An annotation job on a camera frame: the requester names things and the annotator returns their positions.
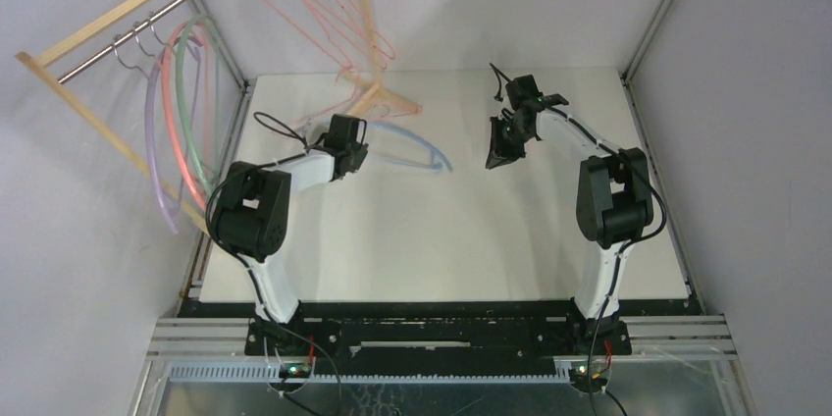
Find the wooden clothes rack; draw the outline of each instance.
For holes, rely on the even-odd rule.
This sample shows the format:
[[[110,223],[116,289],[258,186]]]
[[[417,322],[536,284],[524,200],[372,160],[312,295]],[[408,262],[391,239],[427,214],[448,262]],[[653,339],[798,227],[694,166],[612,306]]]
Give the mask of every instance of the wooden clothes rack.
[[[33,74],[40,78],[49,88],[51,88],[59,97],[61,97],[73,110],[75,110],[82,118],[84,118],[96,131],[101,133],[104,138],[115,147],[122,155],[130,160],[141,172],[146,176],[150,176],[150,169],[147,162],[142,159],[135,151],[130,148],[104,121],[98,118],[80,99],[74,95],[64,84],[76,77],[86,69],[92,67],[95,63],[102,60],[105,56],[114,52],[119,46],[129,41],[138,35],[139,32],[146,28],[152,27],[153,23],[176,9],[179,5],[187,0],[173,0],[164,6],[159,11],[152,13],[150,17],[144,22],[137,24],[132,29],[121,37],[114,39],[113,43],[105,46],[91,57],[87,58],[83,63],[76,66],[66,74],[56,78],[52,75],[48,68],[58,60],[65,57],[67,54],[78,48],[84,42],[88,41],[93,36],[101,33],[105,29],[114,25],[116,22],[123,19],[131,12],[137,10],[149,0],[126,0],[122,4],[111,9],[103,16],[92,21],[56,45],[52,46],[38,57],[32,57],[25,51],[21,51],[16,55],[16,58],[26,66]],[[369,36],[368,51],[370,55],[370,68],[372,79],[364,79],[355,73],[346,73],[344,76],[352,82],[358,84],[365,90],[364,94],[358,101],[348,110],[349,115],[360,117],[367,111],[372,109],[375,101],[378,99],[387,99],[394,102],[398,107],[409,113],[419,113],[420,106],[405,97],[402,97],[394,92],[388,90],[384,86],[382,78],[382,68],[378,58],[378,44],[376,39],[376,30],[372,13],[372,0],[359,0],[359,5],[364,14],[364,31]],[[178,194],[172,186],[166,182],[162,182],[162,186],[174,198],[178,198]],[[182,209],[185,214],[191,219],[203,232],[208,233],[205,221],[200,212],[197,212],[190,204],[183,202]]]

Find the white wall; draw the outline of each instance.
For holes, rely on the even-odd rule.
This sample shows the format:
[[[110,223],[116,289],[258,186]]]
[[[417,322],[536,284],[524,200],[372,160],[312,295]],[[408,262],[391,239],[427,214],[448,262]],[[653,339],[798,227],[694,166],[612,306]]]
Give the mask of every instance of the white wall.
[[[261,0],[208,1],[247,74],[338,69]],[[274,1],[316,31],[299,0]],[[489,60],[505,68],[623,70],[658,1],[374,0],[379,29],[398,52],[394,70],[487,68]]]
[[[761,414],[829,414],[832,0],[680,0],[635,93]]]
[[[149,181],[14,59],[121,1],[0,0],[0,414],[125,414],[154,322],[182,283],[193,228],[182,222],[172,236]],[[172,14],[160,34],[187,17]],[[105,33],[54,72],[106,44]],[[132,43],[121,53],[150,66]],[[145,85],[108,57],[69,88],[143,153]],[[162,165],[173,181],[171,158]]]

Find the white table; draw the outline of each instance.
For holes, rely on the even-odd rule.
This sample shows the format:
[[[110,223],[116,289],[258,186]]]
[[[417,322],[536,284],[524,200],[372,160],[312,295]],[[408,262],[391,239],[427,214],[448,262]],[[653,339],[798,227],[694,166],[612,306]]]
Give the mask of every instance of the white table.
[[[612,68],[509,71],[533,74],[543,93],[559,92],[571,109],[611,141],[637,146],[618,74]],[[421,115],[390,119],[430,140],[453,165],[433,174],[368,159],[357,174],[302,192],[292,201],[283,246],[295,293],[306,301],[505,301],[566,299],[577,289],[590,246],[575,221],[578,165],[544,142],[526,159],[487,171],[491,71],[387,73],[385,84],[423,105]],[[264,111],[285,121],[349,95],[334,75],[257,80],[236,159],[264,163],[299,144],[260,127]],[[371,152],[427,161],[410,141],[370,128]],[[647,228],[657,225],[656,221]],[[685,298],[668,232],[635,246],[623,299]],[[215,247],[199,299],[253,301],[242,267]]]

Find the metal rod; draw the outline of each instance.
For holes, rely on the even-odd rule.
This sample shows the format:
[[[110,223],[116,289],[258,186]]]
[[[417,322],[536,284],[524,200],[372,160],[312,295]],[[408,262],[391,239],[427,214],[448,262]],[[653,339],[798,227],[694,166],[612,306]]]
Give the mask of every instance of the metal rod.
[[[211,9],[208,7],[208,4],[205,0],[187,0],[187,7],[193,12],[193,14],[204,14],[207,16],[214,16],[211,13]],[[220,56],[223,58],[223,64],[226,66],[226,69],[229,70],[229,73],[234,78],[234,82],[236,82],[236,86],[240,89],[245,87],[245,74],[242,72],[242,69],[239,67],[236,59],[234,58],[234,54],[229,49],[228,45],[226,44],[226,40],[223,35],[223,30],[220,28],[219,22],[214,22],[215,27],[217,28],[217,33],[220,34],[220,41],[218,42],[217,51],[220,53]]]
[[[625,68],[624,72],[621,74],[621,79],[624,81],[625,85],[629,84],[636,75],[636,71],[642,64],[642,60],[653,42],[653,38],[656,36],[664,18],[667,17],[667,13],[675,1],[676,0],[660,0],[658,6],[656,6],[655,11],[650,18],[648,27],[645,29],[644,34],[642,34],[641,39],[639,39],[639,44],[636,45],[636,50],[633,52],[633,56],[630,57],[630,62],[627,63],[627,68]]]
[[[173,0],[173,1],[169,2],[165,7],[160,9],[158,12],[154,13],[149,19],[145,20],[144,22],[142,22],[141,24],[139,24],[135,28],[131,29],[128,33],[119,37],[113,43],[111,43],[111,44],[107,45],[106,47],[102,48],[100,51],[98,51],[98,53],[94,54],[93,56],[88,58],[86,61],[84,61],[80,65],[76,66],[74,69],[70,70],[68,73],[66,73],[65,75],[58,78],[58,82],[61,83],[61,84],[64,84],[67,81],[71,80],[72,78],[76,77],[77,75],[83,73],[86,69],[88,69],[89,67],[91,67],[95,63],[101,61],[101,59],[104,58],[105,56],[107,56],[110,52],[112,52],[113,49],[118,48],[119,46],[122,46],[123,44],[125,44],[127,41],[131,40],[134,33],[138,33],[140,31],[145,30],[151,24],[156,23],[157,21],[159,21],[160,19],[162,19],[163,17],[168,15],[171,11],[176,9],[179,5],[181,5],[185,1],[187,1],[187,0]]]

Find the gray wall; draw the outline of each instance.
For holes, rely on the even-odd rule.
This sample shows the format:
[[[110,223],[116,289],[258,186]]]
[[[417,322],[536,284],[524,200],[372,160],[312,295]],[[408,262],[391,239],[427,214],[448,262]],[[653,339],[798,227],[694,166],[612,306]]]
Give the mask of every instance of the gray wall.
[[[634,92],[761,414],[832,405],[832,0],[680,0]]]
[[[181,234],[171,235],[150,182],[14,58],[21,50],[42,52],[121,1],[0,0],[3,415],[127,413],[154,323],[182,283],[193,228],[182,222]],[[54,72],[149,10],[82,46]],[[160,34],[188,17],[173,13]],[[152,36],[142,42],[160,47]],[[150,66],[133,43],[120,53]],[[145,86],[112,57],[68,85],[139,153]],[[174,182],[173,156],[161,161]]]

